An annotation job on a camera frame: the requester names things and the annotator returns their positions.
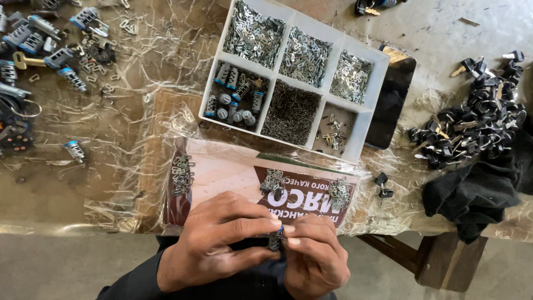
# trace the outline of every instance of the concrete floor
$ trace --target concrete floor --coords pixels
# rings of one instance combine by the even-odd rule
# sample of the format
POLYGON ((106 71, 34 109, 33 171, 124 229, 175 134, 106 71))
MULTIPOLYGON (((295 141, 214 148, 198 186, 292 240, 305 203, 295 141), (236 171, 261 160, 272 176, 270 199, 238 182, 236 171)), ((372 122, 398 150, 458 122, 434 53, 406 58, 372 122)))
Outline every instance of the concrete floor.
MULTIPOLYGON (((414 232, 399 239, 417 246, 414 232)), ((352 277, 339 299, 471 300, 533 299, 533 244, 489 240, 466 294, 419 286, 414 276, 357 238, 340 237, 352 277)), ((81 238, 0 235, 3 300, 95 299, 100 289, 157 250, 151 235, 113 234, 81 238)))

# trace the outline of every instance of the black cloth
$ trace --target black cloth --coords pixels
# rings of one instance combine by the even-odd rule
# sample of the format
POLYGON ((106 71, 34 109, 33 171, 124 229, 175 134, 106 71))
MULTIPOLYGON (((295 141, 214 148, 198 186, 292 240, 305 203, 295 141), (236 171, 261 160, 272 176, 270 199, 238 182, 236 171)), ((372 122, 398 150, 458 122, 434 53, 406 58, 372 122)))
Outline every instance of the black cloth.
POLYGON ((475 241, 488 224, 505 219, 505 208, 520 203, 516 191, 533 194, 531 119, 516 132, 512 150, 450 172, 426 184, 422 195, 426 215, 445 216, 457 225, 459 238, 475 241))
MULTIPOLYGON (((157 286, 157 269, 164 249, 176 243, 178 238, 158 236, 157 240, 160 245, 158 254, 122 276, 112 286, 104 287, 96 300, 293 299, 284 285, 287 266, 284 255, 280 260, 270 260, 229 278, 166 294, 157 286)), ((239 250, 252 246, 264 246, 265 242, 267 243, 268 240, 246 239, 230 247, 233 250, 239 250)), ((331 292, 321 299, 336 300, 337 297, 331 292)))

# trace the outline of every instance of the black smartphone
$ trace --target black smartphone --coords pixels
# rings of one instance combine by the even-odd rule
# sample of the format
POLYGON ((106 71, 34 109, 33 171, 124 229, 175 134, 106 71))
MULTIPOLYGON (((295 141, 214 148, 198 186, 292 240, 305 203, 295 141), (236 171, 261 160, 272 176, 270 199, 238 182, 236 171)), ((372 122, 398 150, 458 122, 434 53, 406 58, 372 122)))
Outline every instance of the black smartphone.
POLYGON ((385 150, 391 144, 407 92, 411 86, 416 59, 387 45, 382 45, 380 50, 388 54, 391 59, 374 116, 368 128, 365 145, 385 150))

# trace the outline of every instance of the workbench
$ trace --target workbench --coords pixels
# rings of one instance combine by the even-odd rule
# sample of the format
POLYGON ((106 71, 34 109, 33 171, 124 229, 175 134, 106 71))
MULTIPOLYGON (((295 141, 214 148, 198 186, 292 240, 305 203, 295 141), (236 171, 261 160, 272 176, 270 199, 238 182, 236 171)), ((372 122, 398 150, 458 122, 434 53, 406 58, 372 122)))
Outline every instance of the workbench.
MULTIPOLYGON (((529 41, 533 40, 533 30, 526 21, 530 16, 523 10, 527 5, 497 0, 472 3, 411 0, 384 10, 377 17, 356 18, 354 1, 281 2, 370 46, 391 44, 418 61, 393 144, 384 151, 365 146, 361 154, 363 189, 355 198, 342 233, 453 231, 454 225, 442 216, 425 216, 422 187, 443 172, 430 171, 424 161, 414 158, 402 130, 421 125, 431 114, 459 103, 467 95, 470 84, 467 75, 450 77, 461 60, 484 56, 490 68, 499 65, 498 58, 504 53, 519 49, 527 55, 529 41), (481 25, 465 24, 458 21, 461 17, 481 25), (394 197, 383 202, 377 197, 378 187, 371 178, 376 172, 389 175, 388 187, 394 190, 394 197)), ((139 208, 136 203, 149 197, 139 193, 139 184, 155 185, 156 189, 158 184, 156 180, 139 182, 140 175, 149 170, 141 166, 146 163, 149 145, 154 143, 149 138, 154 134, 150 120, 154 119, 154 112, 165 111, 168 106, 181 108, 182 102, 197 114, 229 1, 133 0, 130 4, 128 10, 119 4, 100 7, 103 20, 111 25, 111 38, 119 46, 117 63, 108 67, 107 76, 100 76, 89 86, 91 95, 80 95, 52 70, 28 69, 19 73, 17 85, 34 94, 34 100, 43 106, 43 113, 35 120, 35 147, 0 161, 0 186, 5 191, 0 199, 0 232, 63 236, 115 231, 158 233, 153 226, 160 217, 157 207, 144 211, 141 218, 136 211, 139 208), (120 30, 118 24, 124 18, 138 24, 138 35, 130 36, 120 30), (35 73, 41 79, 29 83, 27 79, 35 73), (120 80, 110 81, 109 76, 115 74, 120 75, 120 80), (101 87, 108 82, 116 86, 115 92, 102 94, 101 87), (61 148, 71 139, 81 142, 88 156, 86 165, 71 161, 61 148), (145 220, 152 224, 144 226, 145 220)), ((15 8, 4 9, 13 12, 15 8)), ((60 13, 69 17, 75 11, 75 7, 64 5, 60 13)), ((69 42, 79 42, 81 35, 72 24, 66 20, 55 24, 71 30, 69 42)), ((524 68, 531 62, 527 57, 524 68)), ((528 70, 519 86, 519 99, 527 105, 531 90, 524 82, 531 82, 528 70)), ((254 143, 244 133, 221 135, 217 126, 203 128, 205 136, 216 135, 232 143, 254 143)), ((523 195, 521 199, 523 204, 507 209, 506 221, 489 225, 483 235, 532 241, 533 222, 529 215, 533 201, 523 195)))

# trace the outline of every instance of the white plastic organizer box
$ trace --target white plastic organizer box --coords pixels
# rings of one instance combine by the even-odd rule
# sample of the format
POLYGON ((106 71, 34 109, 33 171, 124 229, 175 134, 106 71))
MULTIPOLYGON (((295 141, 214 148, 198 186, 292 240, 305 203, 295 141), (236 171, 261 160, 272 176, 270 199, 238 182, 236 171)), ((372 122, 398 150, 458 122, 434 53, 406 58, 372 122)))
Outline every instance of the white plastic organizer box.
POLYGON ((348 127, 351 128, 350 130, 347 130, 347 132, 349 132, 347 133, 347 135, 349 136, 345 137, 343 150, 337 152, 335 156, 322 152, 318 153, 335 159, 341 159, 350 163, 357 164, 359 162, 359 156, 365 143, 366 134, 368 132, 368 128, 370 126, 370 122, 374 114, 374 109, 376 107, 379 92, 381 90, 381 86, 385 78, 385 73, 389 66, 389 56, 377 49, 371 48, 355 40, 350 36, 343 34, 342 32, 330 26, 327 26, 326 24, 320 21, 317 21, 278 2, 270 0, 244 0, 244 3, 249 5, 249 7, 256 10, 258 13, 260 13, 262 17, 273 17, 276 19, 283 20, 285 22, 283 38, 281 39, 281 45, 276 56, 276 62, 274 64, 273 69, 268 69, 246 58, 242 58, 237 55, 229 54, 223 51, 226 36, 228 34, 228 29, 230 27, 232 17, 235 14, 234 10, 236 9, 236 3, 238 1, 242 0, 232 0, 231 2, 228 17, 226 19, 224 30, 222 32, 221 40, 217 48, 216 55, 214 57, 211 73, 209 74, 209 80, 207 82, 206 89, 204 92, 199 117, 207 121, 218 123, 225 127, 230 127, 236 130, 248 132, 257 136, 275 140, 280 143, 312 151, 313 144, 317 142, 319 138, 322 138, 319 131, 319 126, 321 126, 321 124, 323 124, 324 122, 321 121, 326 119, 326 117, 329 118, 329 115, 322 115, 324 112, 324 107, 327 104, 328 107, 335 107, 337 109, 350 112, 350 115, 353 115, 354 117, 350 118, 351 124, 347 124, 348 127), (329 57, 327 57, 324 80, 320 88, 316 88, 315 86, 311 86, 296 79, 279 74, 281 64, 285 63, 284 53, 287 47, 289 33, 293 26, 298 27, 307 35, 333 44, 329 53, 329 57), (330 88, 335 76, 338 61, 343 50, 347 50, 352 55, 358 58, 363 58, 371 62, 373 65, 373 68, 368 76, 366 95, 362 105, 350 102, 330 93, 330 88), (209 110, 207 109, 207 105, 211 96, 213 95, 212 89, 215 89, 213 85, 218 84, 214 83, 213 79, 215 79, 217 76, 219 62, 227 62, 231 65, 231 67, 236 67, 249 73, 254 73, 264 79, 269 80, 268 89, 266 90, 266 93, 264 93, 262 101, 262 109, 256 115, 257 120, 256 124, 254 125, 255 127, 252 127, 255 128, 254 131, 247 130, 243 126, 237 127, 235 126, 235 124, 227 124, 225 122, 221 122, 215 117, 207 117, 207 115, 210 114, 206 114, 206 116, 204 115, 206 113, 206 110, 209 110), (318 105, 317 111, 314 114, 314 120, 313 122, 310 122, 311 129, 307 138, 307 143, 305 143, 304 145, 293 145, 283 140, 275 139, 261 134, 261 130, 263 128, 264 121, 269 110, 276 80, 282 80, 290 86, 305 91, 311 91, 321 96, 320 104, 318 105))

